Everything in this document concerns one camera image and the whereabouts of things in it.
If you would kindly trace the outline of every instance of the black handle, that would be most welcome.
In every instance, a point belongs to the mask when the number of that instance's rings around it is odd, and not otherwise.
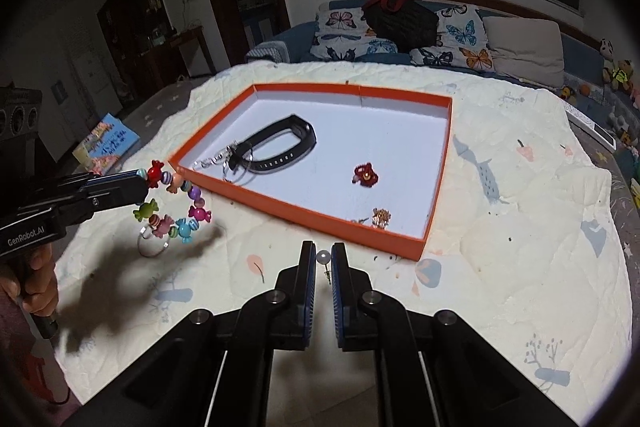
[[[31,266],[29,266],[31,253],[29,253],[28,255],[14,257],[13,259],[7,261],[7,264],[14,271],[18,282],[20,283],[20,297],[22,298],[26,298],[29,296],[27,291],[24,289],[24,283],[33,273],[33,269],[31,269]],[[49,317],[40,317],[39,315],[34,315],[32,313],[31,318],[33,319],[33,322],[38,328],[38,331],[40,332],[40,335],[43,339],[51,339],[53,338],[53,336],[55,336],[56,333],[58,333],[58,323],[56,322],[53,315],[50,315]]]

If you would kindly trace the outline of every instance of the red hair clip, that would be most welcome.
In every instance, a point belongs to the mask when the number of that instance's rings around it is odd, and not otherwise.
[[[378,183],[378,175],[374,172],[371,163],[367,163],[364,165],[358,165],[353,170],[354,177],[351,180],[351,183],[358,183],[363,187],[372,187],[376,183]]]

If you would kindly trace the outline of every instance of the red candy bead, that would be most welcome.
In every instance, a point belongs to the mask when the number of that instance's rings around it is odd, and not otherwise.
[[[358,183],[363,187],[372,187],[376,183],[378,183],[378,175],[374,172],[371,163],[367,163],[364,165],[358,165],[355,169],[353,169],[353,179],[351,183]]]
[[[158,188],[158,182],[162,179],[162,167],[164,163],[158,160],[151,162],[151,168],[146,172],[146,183],[149,188]]]

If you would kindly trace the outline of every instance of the book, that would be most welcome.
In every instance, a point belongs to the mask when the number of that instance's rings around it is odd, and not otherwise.
[[[74,150],[75,158],[88,172],[107,174],[140,137],[110,114]]]

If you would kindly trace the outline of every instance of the purple bead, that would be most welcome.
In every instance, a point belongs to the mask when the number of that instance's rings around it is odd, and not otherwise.
[[[188,192],[188,196],[193,201],[199,199],[201,194],[202,194],[202,191],[200,190],[199,187],[196,187],[196,185],[193,185],[193,187],[191,187],[191,190],[189,190]]]

